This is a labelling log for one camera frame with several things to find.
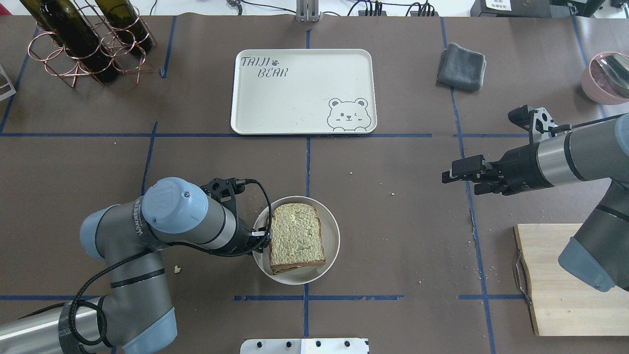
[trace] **metal handle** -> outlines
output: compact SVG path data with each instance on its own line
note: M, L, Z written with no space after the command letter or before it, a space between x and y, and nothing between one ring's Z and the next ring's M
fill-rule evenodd
M523 282L521 280L520 267L519 267L519 265L522 264L521 261L522 261L522 250L518 250L518 256L516 257L515 262L513 263L513 276L515 277L515 285L519 288L522 295L524 295L524 299L526 300L526 303L531 305L533 304L533 301L531 300L531 297L528 295L526 290L524 290L524 288L522 287Z

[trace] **white floor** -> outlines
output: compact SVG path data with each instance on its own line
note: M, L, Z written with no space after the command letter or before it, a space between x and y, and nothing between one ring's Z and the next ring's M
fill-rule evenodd
M131 3L140 9L141 14L148 14L155 0L131 0ZM251 0L251 3L268 4L282 8L295 10L296 0ZM349 9L354 4L354 0L320 0L319 10L334 11L340 15L346 16ZM411 4L410 0L385 0L390 4ZM470 8L474 0L431 0L430 4L435 7L441 16L469 16ZM4 5L12 14L28 14L26 9L19 3L19 0L0 0L0 4ZM286 13L285 11L253 6L249 4L243 5L244 15L266 15ZM352 15L358 15L359 9L364 9L364 4L356 5L352 11ZM382 8L387 12L388 16L404 16L408 10L408 6L384 5ZM199 14L213 15L234 15L237 14L236 8L232 8L227 4L226 0L157 0L157 4L153 10L153 14L181 14L193 12ZM609 0L605 1L603 9L594 14L598 18L625 18L625 13L610 6Z

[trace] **bread crust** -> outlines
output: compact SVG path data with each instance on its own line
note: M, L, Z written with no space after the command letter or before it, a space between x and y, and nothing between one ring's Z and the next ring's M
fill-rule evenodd
M323 259L322 260L316 260L316 261L310 261L310 262L300 262L300 263L286 263L286 264L273 264L270 263L270 267L271 270L273 271L273 274L280 274L280 273L284 273L286 271L291 271L291 270L295 270L298 268L302 268L305 266L319 266L319 265L325 265L326 263L326 259L325 259L325 250L323 249L323 238L321 236L321 219L319 218L319 212L317 211L316 208L314 208L312 205L308 205L305 203L292 203L292 204L301 204L301 205L306 205L309 208L311 208L312 210L314 210L314 214L316 216L316 220L317 223L319 224L319 243L321 245L321 253L323 254ZM271 238L271 242L269 244L269 250L272 253L273 252L273 238Z

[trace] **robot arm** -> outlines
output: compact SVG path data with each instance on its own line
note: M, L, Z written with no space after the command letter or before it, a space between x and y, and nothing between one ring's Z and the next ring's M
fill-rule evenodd
M611 178L607 193L559 256L565 270L588 285L629 291L629 114L572 131L546 109L522 106L509 120L529 130L530 143L496 162L482 155L454 161L442 182L477 183L474 194L512 195L557 185Z
M90 300L102 313L80 307L71 316L68 303L0 326L0 353L83 354L122 346L126 354L149 354L169 345L177 327L158 251L189 245L178 241L186 240L209 254L261 252L269 233L253 231L238 218L235 195L248 183L256 181L214 179L200 188L164 178L134 202L90 215L81 226L81 244L114 268L111 295ZM104 340L95 340L99 336Z

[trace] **bread slice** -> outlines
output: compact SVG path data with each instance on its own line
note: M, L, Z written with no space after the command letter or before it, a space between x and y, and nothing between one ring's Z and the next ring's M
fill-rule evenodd
M316 209L303 203L284 204L275 208L270 253L273 274L303 266L324 265L321 221Z

